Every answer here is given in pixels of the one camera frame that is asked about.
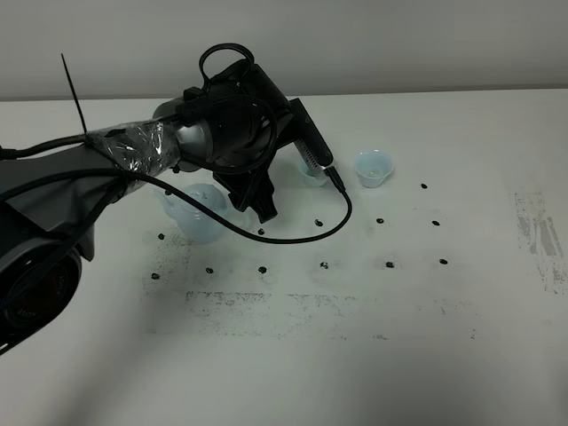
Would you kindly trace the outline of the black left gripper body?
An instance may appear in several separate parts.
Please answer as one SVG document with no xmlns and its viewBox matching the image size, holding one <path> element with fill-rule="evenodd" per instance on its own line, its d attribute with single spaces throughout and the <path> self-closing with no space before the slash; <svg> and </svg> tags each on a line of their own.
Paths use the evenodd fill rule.
<svg viewBox="0 0 568 426">
<path fill-rule="evenodd" d="M 252 208 L 254 211 L 276 211 L 273 201 L 274 185 L 268 169 L 274 159 L 277 148 L 274 148 L 268 159 L 257 168 L 241 174 L 227 175 L 213 173 L 214 179 L 229 191 L 232 205 L 238 211 Z M 222 167 L 249 165 L 261 155 L 261 150 L 253 148 L 240 149 L 219 157 L 214 164 Z"/>
</svg>

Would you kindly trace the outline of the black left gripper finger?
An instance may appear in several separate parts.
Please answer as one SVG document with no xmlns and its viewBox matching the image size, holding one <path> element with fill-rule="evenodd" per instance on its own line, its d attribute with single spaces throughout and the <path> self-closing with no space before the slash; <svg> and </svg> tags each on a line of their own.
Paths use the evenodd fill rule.
<svg viewBox="0 0 568 426">
<path fill-rule="evenodd" d="M 245 185 L 243 193 L 244 207 L 251 208 L 260 224 L 264 224 L 278 215 L 273 201 L 274 186 L 267 172 L 256 173 Z"/>
</svg>

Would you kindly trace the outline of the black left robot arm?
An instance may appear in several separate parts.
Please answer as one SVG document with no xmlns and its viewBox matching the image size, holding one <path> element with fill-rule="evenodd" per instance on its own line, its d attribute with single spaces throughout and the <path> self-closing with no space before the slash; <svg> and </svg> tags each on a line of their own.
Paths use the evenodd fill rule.
<svg viewBox="0 0 568 426">
<path fill-rule="evenodd" d="M 241 59 L 160 104 L 151 119 L 1 153 L 1 348 L 66 308 L 94 256 L 104 209 L 169 169 L 210 170 L 239 211 L 277 210 L 269 165 L 294 111 L 264 70 Z"/>
</svg>

